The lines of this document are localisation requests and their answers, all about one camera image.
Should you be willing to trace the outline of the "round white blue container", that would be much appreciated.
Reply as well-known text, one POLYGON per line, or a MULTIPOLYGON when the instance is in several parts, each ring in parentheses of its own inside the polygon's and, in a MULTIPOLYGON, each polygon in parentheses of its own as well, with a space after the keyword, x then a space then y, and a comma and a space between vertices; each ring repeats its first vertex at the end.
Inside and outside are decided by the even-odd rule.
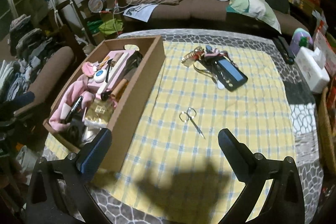
POLYGON ((95 83, 102 83, 106 80, 107 76, 107 70, 106 69, 100 69, 94 74, 93 80, 95 83))

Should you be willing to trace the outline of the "wicker basket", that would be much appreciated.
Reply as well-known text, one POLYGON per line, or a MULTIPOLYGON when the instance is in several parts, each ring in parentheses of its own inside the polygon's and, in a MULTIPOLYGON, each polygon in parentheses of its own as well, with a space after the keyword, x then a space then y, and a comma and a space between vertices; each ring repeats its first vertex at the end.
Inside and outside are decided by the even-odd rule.
POLYGON ((328 87, 325 87, 321 94, 318 107, 317 133, 320 148, 320 162, 335 177, 335 146, 332 137, 330 118, 326 106, 328 87))

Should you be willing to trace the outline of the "pink lollipop cookie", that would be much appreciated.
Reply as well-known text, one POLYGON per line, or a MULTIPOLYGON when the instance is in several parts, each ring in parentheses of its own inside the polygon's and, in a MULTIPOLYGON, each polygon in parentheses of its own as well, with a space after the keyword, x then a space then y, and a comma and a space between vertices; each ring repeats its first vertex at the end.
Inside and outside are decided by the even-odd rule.
POLYGON ((93 77, 97 72, 97 64, 86 61, 82 66, 81 70, 83 74, 87 77, 93 77))

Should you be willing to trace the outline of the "black remote control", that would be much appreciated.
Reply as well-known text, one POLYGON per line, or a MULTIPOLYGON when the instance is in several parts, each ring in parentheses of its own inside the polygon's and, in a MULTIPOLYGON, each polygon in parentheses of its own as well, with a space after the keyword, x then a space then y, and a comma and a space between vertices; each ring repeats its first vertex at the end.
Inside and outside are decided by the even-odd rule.
POLYGON ((282 36, 277 36, 274 37, 272 41, 280 52, 280 55, 282 56, 282 59, 285 61, 285 63, 288 65, 293 65, 295 56, 286 40, 282 36))

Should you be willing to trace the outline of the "white tissue dispenser box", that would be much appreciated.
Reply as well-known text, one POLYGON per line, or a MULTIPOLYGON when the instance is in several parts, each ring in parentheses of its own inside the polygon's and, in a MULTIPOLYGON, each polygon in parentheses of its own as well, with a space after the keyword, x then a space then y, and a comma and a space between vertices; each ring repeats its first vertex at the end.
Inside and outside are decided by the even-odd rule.
POLYGON ((314 57, 321 55, 321 51, 316 48, 315 51, 306 47, 301 47, 295 57, 295 62, 299 67, 310 91, 315 94, 321 94, 323 89, 328 85, 330 77, 325 67, 320 67, 314 57))

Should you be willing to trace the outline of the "grey stone pattern tablecloth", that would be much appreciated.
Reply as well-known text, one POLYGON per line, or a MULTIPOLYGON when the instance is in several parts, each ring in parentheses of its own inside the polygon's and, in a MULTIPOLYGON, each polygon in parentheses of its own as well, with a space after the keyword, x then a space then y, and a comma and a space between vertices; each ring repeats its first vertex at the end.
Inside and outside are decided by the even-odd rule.
MULTIPOLYGON (((194 46, 209 45, 220 50, 224 47, 238 47, 268 53, 274 61, 285 87, 290 107, 294 133, 295 158, 305 201, 305 222, 309 223, 317 210, 321 192, 323 170, 319 164, 317 126, 315 121, 315 100, 306 87, 294 65, 284 63, 275 45, 268 39, 225 31, 206 30, 150 30, 134 32, 134 37, 159 35, 163 45, 190 43, 194 46)), ((139 211, 111 196, 106 190, 89 184, 89 192, 113 223, 173 223, 163 217, 156 217, 139 211)))

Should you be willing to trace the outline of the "gold hair comb clip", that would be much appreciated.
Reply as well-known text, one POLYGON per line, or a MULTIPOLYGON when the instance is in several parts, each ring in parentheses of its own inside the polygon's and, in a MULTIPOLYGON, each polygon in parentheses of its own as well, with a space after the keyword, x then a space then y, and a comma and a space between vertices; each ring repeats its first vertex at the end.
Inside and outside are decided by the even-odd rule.
POLYGON ((195 62, 200 60, 204 54, 205 54, 204 49, 201 46, 198 46, 194 50, 189 52, 187 55, 183 56, 181 59, 181 63, 185 67, 190 67, 195 62))

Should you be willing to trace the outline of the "black manicure kit case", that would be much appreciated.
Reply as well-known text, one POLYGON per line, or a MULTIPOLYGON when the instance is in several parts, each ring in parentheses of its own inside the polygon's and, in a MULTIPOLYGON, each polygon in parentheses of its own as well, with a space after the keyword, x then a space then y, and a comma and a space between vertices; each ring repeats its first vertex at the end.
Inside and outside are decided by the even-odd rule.
POLYGON ((235 91, 248 81, 248 77, 229 58, 227 51, 206 46, 203 61, 206 68, 216 75, 218 82, 229 92, 235 91))

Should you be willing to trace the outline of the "black tin box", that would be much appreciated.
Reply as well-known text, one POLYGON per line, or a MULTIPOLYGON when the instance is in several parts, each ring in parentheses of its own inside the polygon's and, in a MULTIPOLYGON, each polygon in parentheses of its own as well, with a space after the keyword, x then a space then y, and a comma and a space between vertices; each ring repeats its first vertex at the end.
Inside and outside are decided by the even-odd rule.
POLYGON ((135 51, 131 57, 126 61, 126 65, 123 70, 123 77, 125 77, 132 69, 138 68, 140 62, 143 60, 143 55, 139 51, 135 51))

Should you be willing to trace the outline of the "pink cloth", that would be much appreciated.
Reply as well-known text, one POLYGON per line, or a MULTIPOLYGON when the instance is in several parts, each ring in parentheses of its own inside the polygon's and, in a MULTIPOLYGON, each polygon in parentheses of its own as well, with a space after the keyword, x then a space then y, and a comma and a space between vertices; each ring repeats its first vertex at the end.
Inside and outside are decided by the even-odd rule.
POLYGON ((60 100, 59 106, 52 113, 51 118, 49 119, 49 125, 52 127, 54 132, 59 133, 65 131, 70 126, 70 123, 63 124, 61 122, 61 113, 64 109, 64 105, 71 107, 80 96, 83 97, 81 102, 81 109, 89 107, 90 104, 94 101, 95 94, 88 91, 88 80, 89 78, 82 74, 66 89, 60 100))

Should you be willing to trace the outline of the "purple round container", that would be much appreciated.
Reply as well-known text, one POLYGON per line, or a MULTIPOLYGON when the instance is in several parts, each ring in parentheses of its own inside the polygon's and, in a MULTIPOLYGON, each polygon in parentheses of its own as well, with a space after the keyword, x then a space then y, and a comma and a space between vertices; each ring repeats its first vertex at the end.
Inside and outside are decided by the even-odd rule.
POLYGON ((309 32, 307 32, 303 28, 297 28, 293 33, 289 47, 293 54, 296 56, 301 47, 312 50, 313 40, 309 32))

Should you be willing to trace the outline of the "green white pillow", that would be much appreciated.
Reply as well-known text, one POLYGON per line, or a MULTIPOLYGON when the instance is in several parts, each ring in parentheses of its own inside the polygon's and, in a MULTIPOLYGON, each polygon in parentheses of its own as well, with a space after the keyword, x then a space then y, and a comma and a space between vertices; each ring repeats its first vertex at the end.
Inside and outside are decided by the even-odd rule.
POLYGON ((258 19, 282 34, 275 13, 265 0, 229 0, 226 11, 258 19))

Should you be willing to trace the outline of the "small silver scissors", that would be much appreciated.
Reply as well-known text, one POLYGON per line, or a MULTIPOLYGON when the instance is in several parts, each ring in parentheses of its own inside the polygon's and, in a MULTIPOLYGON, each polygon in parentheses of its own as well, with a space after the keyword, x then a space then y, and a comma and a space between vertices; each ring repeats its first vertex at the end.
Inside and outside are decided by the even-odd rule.
POLYGON ((186 111, 180 112, 179 119, 184 123, 191 122, 196 131, 198 132, 198 134, 201 135, 203 139, 205 139, 205 135, 203 134, 202 130, 194 121, 196 115, 197 115, 196 110, 192 107, 188 107, 186 111))

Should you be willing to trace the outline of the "white nail file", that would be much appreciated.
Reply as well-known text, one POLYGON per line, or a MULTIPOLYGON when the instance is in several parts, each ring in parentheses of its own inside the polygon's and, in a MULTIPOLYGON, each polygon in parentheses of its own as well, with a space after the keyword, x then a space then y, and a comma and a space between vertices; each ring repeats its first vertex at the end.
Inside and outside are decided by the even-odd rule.
POLYGON ((217 87, 219 90, 223 90, 226 88, 219 80, 217 80, 217 87))

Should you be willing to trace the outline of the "pink tissue box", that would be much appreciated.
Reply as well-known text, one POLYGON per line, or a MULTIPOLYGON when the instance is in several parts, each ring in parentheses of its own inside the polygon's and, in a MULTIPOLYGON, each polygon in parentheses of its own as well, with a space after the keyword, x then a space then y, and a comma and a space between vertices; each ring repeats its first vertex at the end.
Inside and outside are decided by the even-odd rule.
MULTIPOLYGON (((107 83, 105 83, 104 81, 98 84, 94 82, 93 77, 89 79, 88 89, 92 93, 100 94, 106 90, 112 90, 123 72, 127 59, 131 57, 131 55, 135 52, 135 50, 110 51, 106 56, 109 55, 110 59, 112 59, 115 56, 115 54, 119 52, 123 52, 123 55, 121 56, 121 58, 119 59, 119 61, 116 63, 115 66, 110 67, 109 78, 107 83)), ((108 63, 106 63, 101 69, 106 69, 107 65, 108 63)))

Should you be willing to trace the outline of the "wooden roller stick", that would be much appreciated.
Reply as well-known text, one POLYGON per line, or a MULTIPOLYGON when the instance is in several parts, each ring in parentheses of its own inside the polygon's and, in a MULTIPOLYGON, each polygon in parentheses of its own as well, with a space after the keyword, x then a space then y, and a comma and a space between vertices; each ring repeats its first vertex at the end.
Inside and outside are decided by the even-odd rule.
POLYGON ((121 98, 122 94, 124 93, 127 85, 129 83, 129 80, 122 79, 116 87, 112 90, 110 97, 116 99, 117 101, 121 98))

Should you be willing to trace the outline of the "orange handled white brush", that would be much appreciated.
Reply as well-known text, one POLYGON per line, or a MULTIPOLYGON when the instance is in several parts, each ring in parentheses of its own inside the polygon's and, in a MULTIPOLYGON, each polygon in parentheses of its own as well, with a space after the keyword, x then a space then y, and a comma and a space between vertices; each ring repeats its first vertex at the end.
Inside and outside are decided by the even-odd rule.
POLYGON ((110 60, 110 56, 106 56, 102 62, 97 64, 97 70, 99 71, 108 61, 110 60))

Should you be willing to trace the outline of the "white printed paper sheet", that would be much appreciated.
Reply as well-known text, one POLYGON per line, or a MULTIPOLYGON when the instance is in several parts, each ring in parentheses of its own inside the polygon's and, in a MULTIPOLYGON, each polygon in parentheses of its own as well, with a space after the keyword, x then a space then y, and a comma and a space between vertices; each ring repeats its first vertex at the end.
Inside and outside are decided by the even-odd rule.
POLYGON ((123 16, 148 22, 157 4, 142 3, 139 5, 131 6, 123 12, 123 16))

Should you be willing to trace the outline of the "yellow plaid cloth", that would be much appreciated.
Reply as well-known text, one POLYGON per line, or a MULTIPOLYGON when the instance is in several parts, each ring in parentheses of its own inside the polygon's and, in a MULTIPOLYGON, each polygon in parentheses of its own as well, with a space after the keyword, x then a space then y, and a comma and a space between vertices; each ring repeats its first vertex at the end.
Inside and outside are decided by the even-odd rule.
POLYGON ((180 223, 217 223, 244 185, 218 144, 227 128, 252 152, 268 159, 295 156, 290 107, 268 53, 224 47, 248 77, 234 92, 219 90, 206 76, 181 64, 190 43, 164 44, 158 74, 119 173, 100 171, 92 185, 156 217, 180 223), (179 114, 196 110, 195 123, 179 114))

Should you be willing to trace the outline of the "black razor tool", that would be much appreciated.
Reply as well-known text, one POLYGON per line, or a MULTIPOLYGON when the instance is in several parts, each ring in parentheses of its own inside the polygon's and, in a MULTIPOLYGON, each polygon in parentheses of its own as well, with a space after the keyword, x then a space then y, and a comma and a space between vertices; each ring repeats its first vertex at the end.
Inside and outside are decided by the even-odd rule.
POLYGON ((105 77, 105 83, 108 82, 108 78, 109 78, 109 71, 110 71, 110 67, 112 65, 112 59, 108 60, 108 65, 106 67, 106 77, 105 77))

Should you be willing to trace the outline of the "gold foil packet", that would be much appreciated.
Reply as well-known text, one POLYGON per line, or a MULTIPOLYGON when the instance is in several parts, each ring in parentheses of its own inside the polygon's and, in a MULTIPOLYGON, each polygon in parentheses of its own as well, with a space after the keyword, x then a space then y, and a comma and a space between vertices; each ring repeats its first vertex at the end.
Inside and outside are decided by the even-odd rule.
POLYGON ((90 128, 104 128, 108 125, 114 112, 114 101, 95 99, 86 110, 84 124, 90 128))

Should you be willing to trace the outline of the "beige cosmetic tube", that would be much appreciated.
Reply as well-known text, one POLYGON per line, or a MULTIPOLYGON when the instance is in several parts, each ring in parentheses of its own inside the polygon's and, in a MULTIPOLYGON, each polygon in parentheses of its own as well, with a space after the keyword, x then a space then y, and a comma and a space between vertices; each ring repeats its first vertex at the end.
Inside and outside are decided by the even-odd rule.
POLYGON ((115 66, 122 55, 123 55, 123 52, 116 53, 115 56, 112 58, 112 61, 110 62, 110 66, 111 67, 115 66))

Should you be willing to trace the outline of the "small black oval case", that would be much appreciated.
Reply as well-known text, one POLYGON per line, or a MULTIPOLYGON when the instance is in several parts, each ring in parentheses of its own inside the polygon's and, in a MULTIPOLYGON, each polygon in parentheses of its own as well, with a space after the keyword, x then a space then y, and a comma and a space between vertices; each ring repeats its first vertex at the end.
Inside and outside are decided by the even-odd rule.
POLYGON ((111 90, 108 90, 108 91, 105 91, 105 92, 102 92, 100 94, 100 98, 102 101, 107 101, 111 95, 112 91, 111 90))

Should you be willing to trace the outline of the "black nail clipper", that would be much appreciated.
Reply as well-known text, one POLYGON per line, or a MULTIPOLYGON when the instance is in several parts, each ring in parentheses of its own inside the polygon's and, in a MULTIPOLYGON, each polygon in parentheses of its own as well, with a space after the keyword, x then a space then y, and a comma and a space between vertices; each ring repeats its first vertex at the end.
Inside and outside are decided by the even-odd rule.
POLYGON ((71 109, 69 111, 69 113, 67 114, 65 120, 64 120, 64 124, 68 124, 70 123, 73 115, 75 113, 77 113, 80 109, 81 109, 81 103, 83 101, 83 96, 80 96, 71 106, 71 109))

